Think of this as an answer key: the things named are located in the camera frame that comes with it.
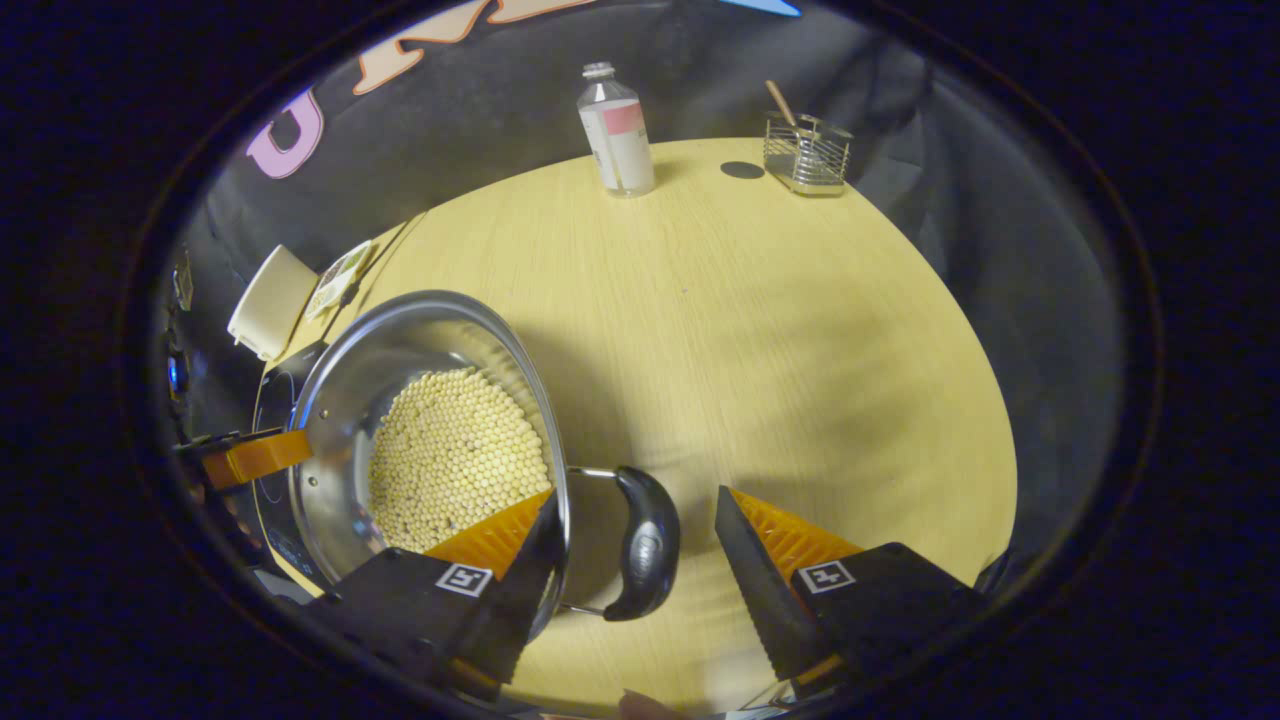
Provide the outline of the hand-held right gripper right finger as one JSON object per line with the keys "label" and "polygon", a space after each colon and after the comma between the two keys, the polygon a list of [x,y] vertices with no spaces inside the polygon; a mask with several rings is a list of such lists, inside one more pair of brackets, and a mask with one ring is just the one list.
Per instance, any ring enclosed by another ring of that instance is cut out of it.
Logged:
{"label": "hand-held right gripper right finger", "polygon": [[988,607],[902,543],[864,550],[727,486],[716,534],[774,675],[797,700],[897,671]]}

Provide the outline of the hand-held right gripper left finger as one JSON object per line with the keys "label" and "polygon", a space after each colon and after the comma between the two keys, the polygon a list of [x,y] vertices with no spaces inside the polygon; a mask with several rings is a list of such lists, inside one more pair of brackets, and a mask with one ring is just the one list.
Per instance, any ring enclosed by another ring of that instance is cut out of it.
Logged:
{"label": "hand-held right gripper left finger", "polygon": [[512,682],[561,560],[544,491],[439,544],[388,548],[306,605],[306,618],[415,683],[494,701]]}

